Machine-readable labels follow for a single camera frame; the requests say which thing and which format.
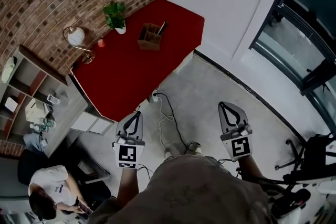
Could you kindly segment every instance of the black cable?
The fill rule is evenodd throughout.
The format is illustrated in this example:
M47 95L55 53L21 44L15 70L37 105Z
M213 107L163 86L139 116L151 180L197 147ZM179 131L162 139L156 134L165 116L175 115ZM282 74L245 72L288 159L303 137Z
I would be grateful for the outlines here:
M219 162L220 164L223 164L223 163L225 163L226 161L235 163L237 160L232 160L232 159L219 159L219 160L218 160L218 162Z
M148 169L146 166L144 166L143 164L139 164L139 165L141 165L142 167L140 167L139 169L137 169L136 171L140 171L141 169L146 169L146 171L147 171L147 174L148 174L148 178L149 179L151 179L151 176L149 175L149 171L151 171L153 174L154 174L154 172L152 171L152 170L150 170L150 169Z
M168 104L169 104L169 106L170 106L170 109L172 110L172 116L174 117L174 122L175 122L175 125L176 125L176 129L177 129L178 135L179 135L179 137L180 137L180 140L181 140L182 144L183 144L183 145L185 146L185 148L186 148L186 150L185 150L185 153L186 153L187 150L188 150L188 146L186 145L186 143L185 143L185 142L183 141L183 139L182 139L182 135L181 135L181 133L180 133L180 131L179 131L179 127L178 127L178 125L177 125L177 121L176 121L176 118L175 118L175 115L174 115L174 110L173 110L173 108L172 108L172 105L170 104L170 101L169 101L169 99L168 99L168 96L167 96L166 94L164 94L164 93L161 93L161 92L154 93L153 95L156 96L157 94L164 95L164 96L167 98L167 101L168 101Z
M274 179L268 179L268 178L264 178L264 177L251 176L251 175L242 174L241 172L238 172L238 173L241 175L241 177L257 179L257 180L265 181L265 182L271 183L271 184L278 184L278 185L300 185L301 184L301 183L297 183L297 182L287 182L287 181L283 181L283 180L274 180Z

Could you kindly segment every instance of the black chair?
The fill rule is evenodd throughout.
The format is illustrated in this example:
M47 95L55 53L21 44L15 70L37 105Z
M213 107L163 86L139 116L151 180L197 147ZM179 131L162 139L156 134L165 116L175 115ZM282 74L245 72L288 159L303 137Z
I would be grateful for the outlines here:
M29 186L30 180L37 170L52 166L48 165L48 162L46 156L24 150L17 166L17 178L19 182Z
M326 165L327 156L336 157L336 153L327 151L327 146L335 140L336 137L331 134L317 134L302 144L298 152L293 141L288 139L286 144L291 146L295 158L284 165L275 166L275 170L294 164L293 171L285 175L284 180L303 184L323 182L336 177L336 163Z

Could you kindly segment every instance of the dark hair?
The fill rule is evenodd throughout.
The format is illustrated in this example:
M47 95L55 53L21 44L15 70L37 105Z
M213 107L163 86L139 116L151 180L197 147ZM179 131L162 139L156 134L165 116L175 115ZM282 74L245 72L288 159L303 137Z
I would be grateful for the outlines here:
M29 197L29 204L34 214L36 214L40 220L56 218L56 208L51 198L44 197L38 192L33 192Z

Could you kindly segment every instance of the red table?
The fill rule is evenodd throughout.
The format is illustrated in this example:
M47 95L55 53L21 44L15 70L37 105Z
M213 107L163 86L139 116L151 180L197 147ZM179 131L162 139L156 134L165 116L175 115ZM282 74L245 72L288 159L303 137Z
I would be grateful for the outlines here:
M160 51L140 50L137 42L144 23L162 25ZM106 46L93 46L96 58L80 63L74 75L97 110L120 121L201 44L204 18L167 0L155 0L126 19L127 31L110 31Z

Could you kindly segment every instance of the white cabinet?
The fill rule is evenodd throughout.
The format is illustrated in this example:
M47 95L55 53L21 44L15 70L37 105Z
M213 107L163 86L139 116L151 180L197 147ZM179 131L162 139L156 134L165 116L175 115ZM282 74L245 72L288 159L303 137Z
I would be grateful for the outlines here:
M89 113L83 112L82 115L79 116L79 118L75 121L75 123L73 124L71 128L75 130L87 132L96 120L97 120L97 117Z
M110 124L111 123L106 120L98 119L90 128L90 132L102 134L110 126Z
M104 134L111 124L113 123L93 116L87 112L83 112L71 128L83 132Z

